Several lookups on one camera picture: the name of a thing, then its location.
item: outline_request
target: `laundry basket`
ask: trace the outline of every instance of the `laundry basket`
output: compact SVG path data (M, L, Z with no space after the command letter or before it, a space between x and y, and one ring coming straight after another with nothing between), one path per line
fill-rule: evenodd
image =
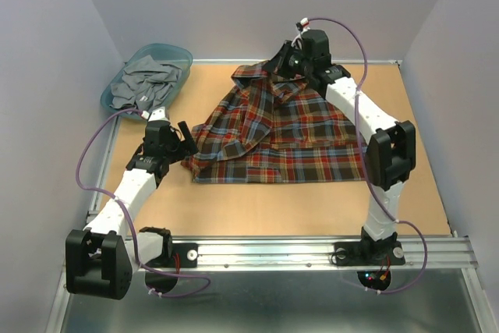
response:
M167 109L172 105L173 101L179 94L180 89L182 89L182 86L189 77L190 66L193 64L193 56L190 52L180 47L171 46L169 44L153 43L148 44L147 46L144 46L139 51L137 51L135 55L125 64L122 70L118 72L115 78L113 78L110 84L105 88L104 92L101 95L102 107L104 107L107 111L113 113L118 111L118 109L114 109L113 107L111 107L113 100L111 85L113 83L122 82L123 71L128 65L148 55L150 55L153 60L170 63L182 70L182 74L179 78L178 83L168 93L165 101L161 104ZM143 121L143 119L136 113L125 113L122 115L122 117Z

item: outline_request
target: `table top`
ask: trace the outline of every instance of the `table top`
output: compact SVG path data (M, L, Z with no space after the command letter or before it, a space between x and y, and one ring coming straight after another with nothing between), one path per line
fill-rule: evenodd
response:
M169 110L173 124L203 123L229 92L234 65L194 65L190 78ZM345 66L358 80L361 65ZM397 119L416 121L398 67L370 66L364 92ZM105 187L115 191L145 122L121 120ZM170 166L135 224L168 228L174 236L322 236L358 235L366 220L369 190L365 182L300 184L196 184L179 163ZM447 218L423 143L416 140L416 169L400 197L400 219L423 234L448 235ZM400 225L399 234L414 234Z

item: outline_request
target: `gray cloth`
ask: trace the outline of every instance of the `gray cloth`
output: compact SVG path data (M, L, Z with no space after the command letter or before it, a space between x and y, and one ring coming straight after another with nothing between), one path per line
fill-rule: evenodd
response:
M168 93L178 83L182 70L170 64L160 64L150 55L124 69L122 82L112 83L115 109L137 107L150 111L160 107Z

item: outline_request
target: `purple cable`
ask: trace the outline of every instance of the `purple cable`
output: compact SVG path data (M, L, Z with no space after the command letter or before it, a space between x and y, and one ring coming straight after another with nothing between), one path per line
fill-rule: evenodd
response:
M357 37L357 35L353 32L353 30L351 30L349 27L347 27L344 23L337 21L335 19L331 19L329 17L309 18L309 21L319 21L319 20L329 21L331 23L336 23L339 26L344 27L352 35L352 37L356 40L357 44L359 45L360 51L362 52L362 57L364 60L364 73L363 73L362 78L360 79L359 84L357 85L357 88L356 88L356 93L359 94L360 91L362 90L362 85L364 84L364 81L366 80L366 76L367 76L367 55L366 55L366 50L364 50L364 46L360 42L360 39ZM376 203L378 203L378 205L381 207L383 212L388 216L388 218L390 218L390 220L392 220L392 221L397 221L397 218L395 218L388 211L388 209L384 206L384 204L381 201L381 199L379 198L379 196L374 191L373 183L369 180L369 177L367 175L366 159L364 158L364 153L363 153L363 148L362 148L363 139L362 139L362 136L360 134L360 129L358 127L358 124L360 122L359 117L360 117L360 114L359 114L359 95L356 95L356 97L355 97L355 126L356 126L356 137L357 137L357 148L359 150L360 161L361 161L362 170L363 170L363 173L364 173L364 176L366 179L366 184L367 184L367 187L369 188L369 191L370 191L371 195L373 196L374 200L376 201ZM396 292L402 292L402 291L410 288L411 286L416 284L419 281L419 279L423 276L423 273L426 270L426 264L428 263L428 245L426 244L426 240L424 239L422 232L410 221L399 220L398 224L405 224L405 225L410 226L411 228L413 228L416 231L418 236L421 238L421 242L423 243L423 250L424 250L423 266L421 267L421 270L419 271L418 275L411 282L409 282L407 285L404 285L404 286L397 288L397 289L384 291L384 292L382 292L380 290L370 289L370 290L373 290L374 292L379 292L380 294L395 294Z
M156 296L160 296L161 298L183 298L185 296L191 296L192 294L196 294L198 292L202 292L203 290L205 290L211 284L211 279L208 276L179 275L179 274L176 274L176 273L169 273L169 272L159 271L158 269L149 267L146 264L142 264L140 262L140 258L139 258L139 244L138 244L138 241L137 241L137 234L135 233L135 227L133 226L132 217L130 216L130 213L126 209L125 204L119 198L116 199L116 195L114 193L112 193L112 192L110 192L110 191L108 191L106 189L101 189L101 188L98 188L98 187L95 187L95 186L87 186L87 185L82 184L82 182L81 182L81 179L80 179L80 169L81 169L81 165L83 163L83 159L85 158L85 155L88 152L88 149L90 148L90 146L92 145L92 143L95 141L95 139L97 138L97 136L99 135L99 133L102 131L102 129L104 127L106 127L106 125L109 124L109 122L111 120L113 120L114 118L116 118L116 117L118 117L121 114L126 113L126 112L135 112L135 113L138 113L138 114L142 113L142 111L139 110L139 109L127 108L127 109L123 109L121 111L117 111L117 112L113 113L111 116L108 117L108 119L106 121L104 121L104 123L99 127L99 129L97 129L97 131L94 133L94 135L90 138L90 140L88 141L87 145L83 149L83 152L81 153L80 159L78 160L78 164L76 165L76 183L78 184L78 186L80 187L80 189L83 189L83 190L86 190L86 191L96 191L98 193L102 193L104 195L107 195L108 197L110 197L111 199L113 199L113 200L116 201L116 203L119 205L119 207L123 211L123 215L125 217L126 223L128 224L128 226L130 228L130 231L132 233L133 254L135 255L135 261L138 263L139 267L145 269L146 271L155 273L157 275L162 275L162 276L165 276L165 277L199 278L199 279L203 279L203 280L205 280L207 282L206 284L204 284L203 286L201 286L200 288L198 288L196 290L193 290L192 292L185 292L185 293L182 293L182 294L168 295L168 294L163 294L163 293L160 293L160 292L156 292L153 289L150 289L150 290L152 290L153 294L155 294Z

